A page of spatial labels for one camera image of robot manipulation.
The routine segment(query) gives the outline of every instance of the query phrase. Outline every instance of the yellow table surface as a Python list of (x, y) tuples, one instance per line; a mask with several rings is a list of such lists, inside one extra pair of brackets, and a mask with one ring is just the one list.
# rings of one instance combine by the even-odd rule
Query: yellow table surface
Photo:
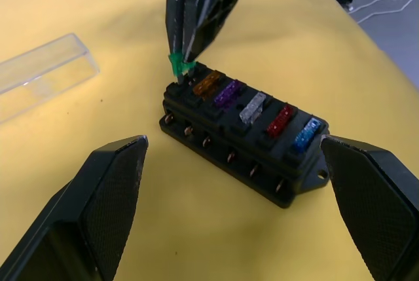
[[(0, 0), (0, 60), (75, 32), (101, 73), (0, 126), (0, 263), (88, 154), (149, 137), (115, 280), (372, 280), (332, 187), (288, 210), (160, 131), (165, 0)], [(239, 0), (200, 61), (393, 151), (419, 175), (419, 94), (334, 0)]]

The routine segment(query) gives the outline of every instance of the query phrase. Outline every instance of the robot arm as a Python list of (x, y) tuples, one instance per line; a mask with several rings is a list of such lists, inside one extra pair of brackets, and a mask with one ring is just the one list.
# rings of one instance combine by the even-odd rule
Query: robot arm
[(166, 30), (173, 74), (183, 74), (211, 44), (237, 0), (167, 0)]

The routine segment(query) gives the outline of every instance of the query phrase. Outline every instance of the blue fuse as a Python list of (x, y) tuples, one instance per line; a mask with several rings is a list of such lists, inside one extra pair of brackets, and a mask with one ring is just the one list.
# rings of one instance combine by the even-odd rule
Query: blue fuse
[(321, 121), (315, 118), (311, 118), (307, 125), (300, 131), (298, 136), (295, 138), (293, 143), (293, 149), (297, 153), (303, 153), (307, 150), (307, 147), (310, 145), (314, 134), (317, 129), (321, 126)]

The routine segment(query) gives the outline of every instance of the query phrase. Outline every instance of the purple fuse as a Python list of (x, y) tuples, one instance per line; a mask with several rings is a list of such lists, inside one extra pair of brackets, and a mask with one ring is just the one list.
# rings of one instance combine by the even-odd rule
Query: purple fuse
[(233, 80), (220, 92), (214, 99), (216, 107), (228, 108), (230, 104), (237, 98), (240, 89), (243, 87), (243, 83), (239, 80)]

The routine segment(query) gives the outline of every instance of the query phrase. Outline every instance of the transparent cover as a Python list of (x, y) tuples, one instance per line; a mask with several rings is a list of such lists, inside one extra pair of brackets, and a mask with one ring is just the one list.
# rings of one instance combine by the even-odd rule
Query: transparent cover
[(75, 34), (0, 63), (0, 122), (98, 73), (89, 50)]

